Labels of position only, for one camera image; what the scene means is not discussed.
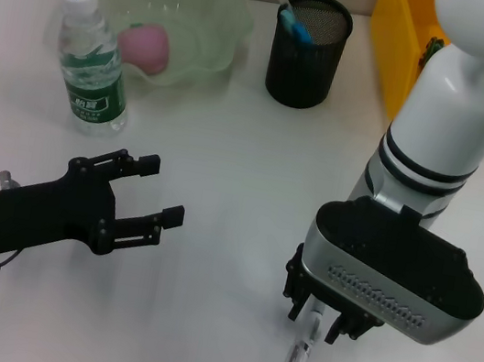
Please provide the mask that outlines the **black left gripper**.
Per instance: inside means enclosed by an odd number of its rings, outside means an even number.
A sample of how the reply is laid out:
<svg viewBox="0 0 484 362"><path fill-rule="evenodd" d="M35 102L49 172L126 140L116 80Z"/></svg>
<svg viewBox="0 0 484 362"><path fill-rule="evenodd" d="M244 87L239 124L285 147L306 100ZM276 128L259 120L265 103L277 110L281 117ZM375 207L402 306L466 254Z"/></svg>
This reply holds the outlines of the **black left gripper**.
<svg viewBox="0 0 484 362"><path fill-rule="evenodd" d="M156 154L134 159L120 149L73 160L55 181L1 190L0 253L62 240L80 241L97 255L158 245L163 230L182 226L183 205L116 220L110 181L157 175L160 161Z"/></svg>

